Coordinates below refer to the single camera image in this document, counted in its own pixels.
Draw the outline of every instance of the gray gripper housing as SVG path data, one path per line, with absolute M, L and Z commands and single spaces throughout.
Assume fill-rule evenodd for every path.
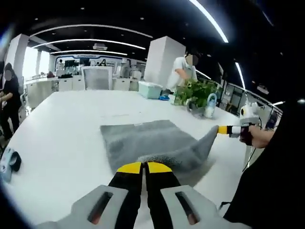
M 36 226 L 37 229 L 114 229 L 116 219 L 121 209 L 122 203 L 128 193 L 128 190 L 110 187 L 98 186 L 95 190 L 88 193 L 71 208 L 71 213 L 58 220 L 57 222 L 44 222 Z M 91 223 L 88 218 L 92 210 L 99 204 L 103 195 L 110 194 L 111 198 L 107 203 L 98 224 Z
M 174 229 L 250 229 L 242 223 L 231 223 L 221 217 L 216 205 L 189 185 L 164 188 L 161 190 L 171 215 Z M 189 223 L 186 212 L 177 194 L 182 196 L 199 222 Z

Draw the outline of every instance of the ceiling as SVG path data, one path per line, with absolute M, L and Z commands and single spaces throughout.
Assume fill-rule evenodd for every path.
M 4 10 L 3 23 L 15 20 L 15 34 L 33 35 L 54 27 L 98 24 L 121 27 L 144 33 L 96 27 L 78 26 L 45 31 L 36 37 L 47 42 L 65 39 L 102 39 L 124 42 L 144 47 L 145 50 L 121 44 L 106 43 L 108 51 L 126 53 L 128 58 L 145 61 L 150 42 L 169 36 L 185 45 L 188 50 L 201 54 L 196 68 L 214 78 L 215 64 L 219 62 L 227 72 L 227 80 L 242 86 L 235 66 L 239 62 L 245 87 L 271 102 L 285 100 L 278 88 L 278 78 L 284 74 L 286 50 L 280 30 L 262 13 L 262 5 L 255 0 L 199 0 L 222 28 L 229 43 L 224 43 L 210 21 L 189 0 L 112 0 L 99 5 L 68 8 L 46 4 L 39 10 L 33 7 L 17 7 L 14 12 Z M 96 42 L 62 42 L 53 44 L 61 51 L 88 50 Z M 29 46 L 39 43 L 30 41 Z M 57 50 L 41 46 L 47 52 Z M 261 83 L 269 95 L 256 90 Z

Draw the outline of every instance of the teal storage box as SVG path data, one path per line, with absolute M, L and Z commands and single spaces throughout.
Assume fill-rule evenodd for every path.
M 147 99 L 159 99 L 162 87 L 156 83 L 139 81 L 139 93 Z

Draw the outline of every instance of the towel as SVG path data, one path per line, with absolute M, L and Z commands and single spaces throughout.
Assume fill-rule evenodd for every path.
M 201 169 L 216 138 L 214 126 L 200 140 L 180 130 L 169 120 L 142 124 L 102 125 L 107 158 L 112 172 L 126 164 L 158 162 L 179 177 Z

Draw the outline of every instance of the glass railing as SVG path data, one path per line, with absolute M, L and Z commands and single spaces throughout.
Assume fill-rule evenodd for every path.
M 283 114 L 282 110 L 261 96 L 235 84 L 225 82 L 219 101 L 219 108 L 235 116 L 240 116 L 241 108 L 245 105 L 246 99 L 251 103 L 257 102 L 259 105 L 260 110 L 258 114 L 262 120 L 263 129 L 277 128 Z

